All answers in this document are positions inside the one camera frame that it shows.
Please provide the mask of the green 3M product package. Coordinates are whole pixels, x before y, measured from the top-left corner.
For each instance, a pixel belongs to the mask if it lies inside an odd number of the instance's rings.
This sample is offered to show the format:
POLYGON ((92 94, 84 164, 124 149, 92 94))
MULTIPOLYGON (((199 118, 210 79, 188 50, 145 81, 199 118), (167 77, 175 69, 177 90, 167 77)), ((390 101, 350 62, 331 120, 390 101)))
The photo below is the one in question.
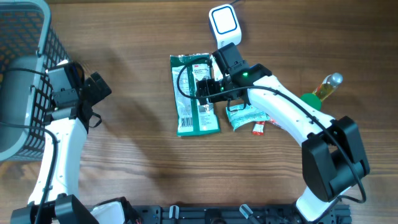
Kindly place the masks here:
POLYGON ((200 136, 220 132, 213 103, 200 105, 198 100, 183 96, 194 95, 197 90, 196 82, 211 78, 209 60, 209 54, 170 56, 178 136, 200 136))

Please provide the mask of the teal packet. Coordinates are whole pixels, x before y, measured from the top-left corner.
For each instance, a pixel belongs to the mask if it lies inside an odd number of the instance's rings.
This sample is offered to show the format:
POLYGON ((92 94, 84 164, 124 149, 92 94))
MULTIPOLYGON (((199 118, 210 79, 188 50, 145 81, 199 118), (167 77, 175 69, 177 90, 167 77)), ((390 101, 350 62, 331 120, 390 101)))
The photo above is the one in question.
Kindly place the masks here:
POLYGON ((262 110, 249 105, 244 107, 244 104, 226 107, 226 115, 234 131, 251 122, 270 120, 270 116, 262 110))

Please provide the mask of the red stick sachet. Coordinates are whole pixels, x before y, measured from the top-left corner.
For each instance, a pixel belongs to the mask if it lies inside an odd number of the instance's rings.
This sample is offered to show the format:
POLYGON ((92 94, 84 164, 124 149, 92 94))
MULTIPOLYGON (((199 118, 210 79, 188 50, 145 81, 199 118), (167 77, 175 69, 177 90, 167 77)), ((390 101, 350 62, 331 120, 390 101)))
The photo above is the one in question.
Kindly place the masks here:
POLYGON ((254 123, 254 127, 252 130, 253 135, 263 136, 264 135, 264 126, 265 126, 264 121, 256 121, 254 123))

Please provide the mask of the orange small carton box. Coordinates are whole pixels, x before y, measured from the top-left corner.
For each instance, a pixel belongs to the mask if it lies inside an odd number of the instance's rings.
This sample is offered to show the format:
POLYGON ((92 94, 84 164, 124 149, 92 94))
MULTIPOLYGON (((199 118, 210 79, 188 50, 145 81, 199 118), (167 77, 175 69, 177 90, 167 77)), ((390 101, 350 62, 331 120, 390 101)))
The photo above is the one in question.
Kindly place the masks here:
POLYGON ((280 128, 280 129, 284 129, 276 120, 274 120, 274 119, 272 119, 272 118, 270 118, 270 119, 268 120, 268 122, 269 122, 270 124, 273 124, 274 126, 277 126, 277 127, 280 128))

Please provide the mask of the small yellow oil bottle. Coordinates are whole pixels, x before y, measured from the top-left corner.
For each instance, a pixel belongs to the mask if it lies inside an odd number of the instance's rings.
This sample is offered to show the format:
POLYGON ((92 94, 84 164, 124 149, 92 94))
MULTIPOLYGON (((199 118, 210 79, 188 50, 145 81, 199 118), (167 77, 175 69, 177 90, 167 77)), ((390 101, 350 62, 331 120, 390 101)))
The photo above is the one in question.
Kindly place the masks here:
POLYGON ((340 73, 333 73, 328 75, 323 82, 313 91, 320 101, 328 98, 341 84, 343 83, 343 76, 340 73))

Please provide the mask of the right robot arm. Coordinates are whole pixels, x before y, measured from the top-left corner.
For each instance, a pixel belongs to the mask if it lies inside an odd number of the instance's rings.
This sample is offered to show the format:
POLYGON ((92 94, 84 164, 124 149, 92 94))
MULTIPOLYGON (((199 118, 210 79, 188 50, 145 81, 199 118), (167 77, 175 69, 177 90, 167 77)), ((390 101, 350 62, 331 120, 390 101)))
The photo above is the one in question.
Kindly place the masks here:
POLYGON ((301 147, 307 187, 294 203, 292 223, 318 223, 355 185, 361 192, 357 203, 366 201, 361 180, 370 166, 358 125, 351 118, 335 119, 312 108, 268 68, 260 63, 250 66, 234 43, 213 52, 210 60, 222 77, 197 81, 201 104, 240 98, 275 119, 301 147))

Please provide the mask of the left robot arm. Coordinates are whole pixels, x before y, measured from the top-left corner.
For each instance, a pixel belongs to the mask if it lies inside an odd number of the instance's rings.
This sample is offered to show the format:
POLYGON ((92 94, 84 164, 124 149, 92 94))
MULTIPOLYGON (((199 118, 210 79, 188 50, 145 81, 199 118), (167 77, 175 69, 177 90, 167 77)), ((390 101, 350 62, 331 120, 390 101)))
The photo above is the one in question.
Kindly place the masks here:
POLYGON ((97 72, 86 78, 77 62, 63 61, 44 76, 53 88, 41 128, 44 155, 28 204, 12 212, 11 223, 97 223, 78 199, 78 176, 92 107, 112 90, 97 72))

